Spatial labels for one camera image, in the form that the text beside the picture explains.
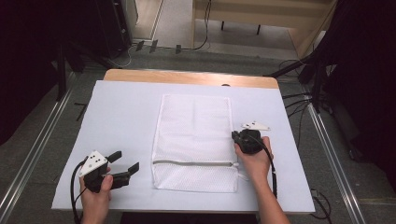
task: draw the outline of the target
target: power cord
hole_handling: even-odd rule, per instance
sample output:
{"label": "power cord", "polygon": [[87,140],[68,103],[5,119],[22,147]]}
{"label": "power cord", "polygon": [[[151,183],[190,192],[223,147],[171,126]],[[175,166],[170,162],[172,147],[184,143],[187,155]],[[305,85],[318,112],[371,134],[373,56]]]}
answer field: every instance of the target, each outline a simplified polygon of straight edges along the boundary
{"label": "power cord", "polygon": [[133,47],[136,47],[136,46],[137,46],[137,44],[132,44],[131,47],[128,48],[127,52],[128,52],[129,62],[128,62],[127,64],[125,64],[125,65],[117,64],[117,63],[111,61],[110,59],[108,59],[108,61],[111,62],[111,63],[113,63],[114,65],[116,65],[116,66],[118,66],[118,67],[126,67],[126,66],[128,66],[128,65],[131,64],[131,62],[132,62],[132,56],[131,56],[130,50],[131,50]]}
{"label": "power cord", "polygon": [[206,37],[204,43],[201,44],[201,46],[194,48],[194,49],[178,49],[178,48],[168,48],[168,47],[156,47],[156,49],[176,49],[176,50],[198,50],[201,49],[207,42],[208,39],[208,24],[209,24],[209,17],[210,17],[210,9],[212,8],[212,0],[207,1],[206,9],[205,9],[205,16],[204,16],[204,22],[205,22],[205,28],[206,28]]}
{"label": "power cord", "polygon": [[326,198],[326,196],[324,196],[324,194],[322,194],[322,193],[320,193],[320,192],[318,192],[316,189],[311,189],[311,190],[313,190],[313,191],[316,191],[317,193],[318,193],[318,196],[321,196],[325,201],[326,201],[326,204],[328,205],[328,207],[329,207],[329,211],[327,211],[326,210],[326,208],[324,207],[324,205],[323,205],[323,203],[319,200],[319,197],[317,197],[317,196],[312,196],[312,198],[315,200],[315,202],[317,202],[317,204],[320,206],[320,208],[322,209],[322,211],[323,211],[323,213],[325,214],[325,216],[324,217],[319,217],[319,216],[316,216],[316,215],[314,215],[314,214],[310,214],[312,217],[314,217],[314,218],[317,218],[317,219],[327,219],[328,221],[329,221],[329,224],[332,224],[332,220],[330,219],[330,214],[332,213],[332,207],[331,207],[331,205],[330,205],[330,202],[329,202],[329,200]]}
{"label": "power cord", "polygon": [[[87,188],[85,188],[78,196],[77,196],[77,198],[75,199],[75,204],[77,203],[77,200],[78,200],[78,198],[82,195],[82,193],[84,193],[84,191],[86,190]],[[79,215],[79,220],[82,220],[82,217],[84,216],[84,213],[83,212],[81,212],[81,215]]]}
{"label": "power cord", "polygon": [[80,224],[80,223],[81,223],[80,217],[78,217],[78,213],[77,213],[77,209],[76,209],[76,203],[77,203],[78,197],[84,192],[84,190],[83,190],[83,191],[78,195],[78,197],[75,199],[75,195],[74,195],[74,182],[75,182],[76,173],[77,173],[79,167],[81,167],[81,166],[85,163],[85,161],[86,161],[87,159],[88,159],[88,157],[85,158],[84,161],[81,161],[81,162],[76,166],[76,168],[75,168],[75,170],[73,171],[73,174],[72,174],[72,179],[71,179],[71,181],[70,181],[70,200],[71,200],[71,203],[72,203],[73,215],[74,215],[74,220],[75,220],[75,223],[76,223],[76,224]]}
{"label": "power cord", "polygon": [[299,103],[301,103],[301,102],[309,102],[309,103],[311,103],[311,99],[296,101],[296,102],[294,102],[294,103],[291,103],[291,104],[289,104],[289,105],[286,105],[286,106],[285,106],[285,109],[291,107],[292,105],[297,105],[297,104],[299,104]]}
{"label": "power cord", "polygon": [[298,112],[303,111],[304,109],[300,109],[300,110],[298,110],[298,109],[299,109],[300,107],[304,106],[304,105],[309,105],[309,104],[310,104],[309,102],[303,102],[302,104],[298,105],[298,106],[293,110],[293,112],[291,112],[291,114],[288,115],[288,118],[290,118],[291,116],[297,114]]}
{"label": "power cord", "polygon": [[[279,64],[279,66],[278,66],[278,71],[280,71],[280,70],[282,69],[282,64],[283,64],[283,63],[287,63],[287,62],[297,62],[297,61],[298,61],[298,60],[295,60],[295,59],[289,59],[289,60],[283,61],[282,63]],[[294,72],[297,74],[297,77],[300,75],[300,73],[297,71],[297,68],[294,69]]]}
{"label": "power cord", "polygon": [[290,95],[283,95],[282,96],[282,99],[289,99],[289,98],[291,98],[291,97],[296,97],[296,96],[301,96],[301,95],[305,95],[305,96],[310,96],[310,95],[312,95],[312,93],[311,92],[303,92],[303,93],[297,93],[297,94],[290,94]]}

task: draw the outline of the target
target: white table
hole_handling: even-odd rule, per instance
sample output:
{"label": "white table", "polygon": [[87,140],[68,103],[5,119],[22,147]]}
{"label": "white table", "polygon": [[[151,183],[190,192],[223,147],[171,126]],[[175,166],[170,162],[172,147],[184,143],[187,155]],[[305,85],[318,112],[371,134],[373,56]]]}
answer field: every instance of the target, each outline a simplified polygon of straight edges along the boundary
{"label": "white table", "polygon": [[[254,189],[242,178],[238,180],[236,193],[198,193],[154,188],[151,152],[161,97],[164,93],[178,93],[230,97],[233,127],[237,131],[242,130],[242,123],[253,120],[271,127],[270,132],[262,135],[268,135],[271,139],[280,205],[287,213],[307,214],[315,211],[280,91],[274,79],[131,70],[109,70],[106,77],[124,81],[96,83],[78,139],[56,189],[52,209],[71,209],[71,174],[76,165],[92,150],[98,150],[105,156],[121,150],[122,158],[109,164],[111,173],[124,172],[138,161],[140,170],[132,175],[129,186],[112,191],[110,209],[146,212],[256,212],[258,207]],[[222,82],[232,86],[152,83],[172,80],[200,84],[209,82],[212,85]],[[236,80],[239,80],[239,85],[260,86],[264,83],[268,88],[235,87],[233,82]],[[79,185],[76,184],[75,192],[78,192],[78,188]]]}

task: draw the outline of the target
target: human hand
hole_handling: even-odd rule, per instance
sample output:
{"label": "human hand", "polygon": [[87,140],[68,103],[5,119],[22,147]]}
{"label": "human hand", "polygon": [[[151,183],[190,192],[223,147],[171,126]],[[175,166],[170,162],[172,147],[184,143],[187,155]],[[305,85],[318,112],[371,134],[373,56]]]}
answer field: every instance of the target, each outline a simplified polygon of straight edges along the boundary
{"label": "human hand", "polygon": [[[274,158],[271,150],[270,138],[264,136],[262,137],[262,141],[267,146],[271,157]],[[250,155],[243,153],[237,144],[234,144],[234,147],[236,155],[241,158],[242,162],[244,163],[247,174],[254,186],[257,187],[257,185],[262,185],[263,183],[268,185],[267,176],[271,162],[265,151],[261,150],[256,154]]]}
{"label": "human hand", "polygon": [[[83,177],[79,179],[79,185],[80,192],[82,192],[86,188]],[[107,175],[103,179],[99,193],[94,193],[89,189],[85,189],[81,195],[83,207],[82,224],[103,224],[105,222],[111,200],[110,190],[112,185],[113,176]]]}

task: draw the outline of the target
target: finger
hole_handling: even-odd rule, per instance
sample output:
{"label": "finger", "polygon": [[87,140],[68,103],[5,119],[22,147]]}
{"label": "finger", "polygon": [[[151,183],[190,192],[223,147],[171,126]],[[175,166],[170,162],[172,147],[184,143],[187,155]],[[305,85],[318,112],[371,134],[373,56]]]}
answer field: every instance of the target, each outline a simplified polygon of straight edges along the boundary
{"label": "finger", "polygon": [[85,189],[85,182],[84,182],[84,176],[83,177],[79,177],[79,191],[82,192]]}
{"label": "finger", "polygon": [[238,145],[238,144],[233,144],[233,147],[235,148],[235,153],[236,153],[236,155],[238,155],[238,156],[240,156],[240,155],[242,155],[243,154],[243,152],[242,152],[242,150],[241,150],[241,147]]}
{"label": "finger", "polygon": [[264,136],[262,138],[262,141],[264,142],[265,146],[268,148],[268,151],[272,152],[270,138],[267,136]]}
{"label": "finger", "polygon": [[109,193],[111,190],[111,186],[113,186],[113,176],[107,175],[102,181],[102,186],[100,188],[100,192],[101,193]]}

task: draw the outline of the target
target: floor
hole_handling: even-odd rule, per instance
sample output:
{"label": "floor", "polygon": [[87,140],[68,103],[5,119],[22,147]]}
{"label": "floor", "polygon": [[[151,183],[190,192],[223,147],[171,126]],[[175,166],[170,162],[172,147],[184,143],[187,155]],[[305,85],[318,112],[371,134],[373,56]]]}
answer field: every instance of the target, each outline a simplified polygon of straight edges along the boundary
{"label": "floor", "polygon": [[[184,46],[184,43],[186,46],[188,45],[188,38],[183,35],[187,32],[180,27],[177,32],[172,22],[165,22],[173,20],[173,14],[176,13],[171,13],[170,6],[175,2],[177,0],[164,0],[163,2],[163,11],[153,37],[159,40],[159,46],[170,47],[175,44]],[[178,5],[181,8],[174,8],[180,12],[177,15],[183,14],[181,12],[188,14],[183,9],[186,5]],[[149,47],[143,47],[140,51],[131,48],[115,59],[114,63],[128,64],[125,66],[126,69],[203,71],[262,76],[269,75],[288,63],[292,63],[285,62],[285,60],[296,60],[290,38],[283,28],[262,27],[261,35],[263,36],[260,38],[265,38],[263,41],[265,44],[257,41],[256,43],[260,45],[254,46],[251,44],[254,41],[240,42],[247,36],[248,29],[252,31],[256,29],[254,26],[249,28],[241,24],[226,23],[226,27],[230,30],[221,32],[219,24],[211,21],[208,43],[197,51],[183,51],[180,54],[175,54],[173,49],[158,48],[154,53],[149,53]],[[203,40],[205,32],[205,30],[199,31],[198,29],[197,24],[197,43]],[[226,44],[222,43],[221,39],[226,39]],[[14,204],[11,204],[13,209],[5,212],[2,203],[0,223],[72,223],[71,212],[54,211],[50,207],[58,178],[76,141],[81,124],[81,119],[77,120],[77,118],[81,113],[82,106],[75,103],[87,104],[90,101],[95,81],[102,79],[106,72],[100,65],[89,60],[87,60],[87,65],[83,74],[72,74],[69,78],[70,80],[75,78],[76,81],[69,84],[70,92],[62,105],[62,113],[56,118],[57,122],[53,124],[51,132],[41,146],[37,146],[35,140],[41,136],[41,128],[46,125],[47,118],[53,113],[52,109],[56,106],[54,102],[56,87],[43,98],[12,138],[0,146],[0,157],[5,158],[0,163],[2,174],[0,192],[5,196],[21,167],[31,162],[26,160],[32,156],[29,152],[32,149],[37,149],[34,166],[25,173],[30,177],[21,184],[21,191],[13,195],[18,199]],[[304,91],[304,87],[298,83],[296,76],[297,73],[292,71],[277,79],[282,95]],[[284,103],[289,105],[302,99],[304,98],[289,98]],[[288,113],[291,113],[295,108],[293,106],[288,108]],[[318,134],[317,124],[313,120],[315,116],[308,107],[304,112],[301,111],[290,117],[290,126],[296,139],[296,145],[299,145],[299,153],[309,186],[317,189],[330,201],[332,223],[394,223],[396,220],[394,213],[396,194],[384,173],[371,163],[352,161],[336,120],[325,110],[321,110],[319,116],[325,124],[334,153],[340,161],[347,177],[347,183],[352,188],[364,216],[364,220],[361,222],[355,222],[351,218],[347,210],[345,195],[343,195],[336,179],[337,174],[334,173],[331,162],[329,162],[328,153]],[[323,216],[320,207],[317,206],[317,210],[317,215]],[[108,223],[119,223],[120,216],[120,212],[110,212]],[[289,218],[292,223],[328,222],[311,216],[289,215]]]}

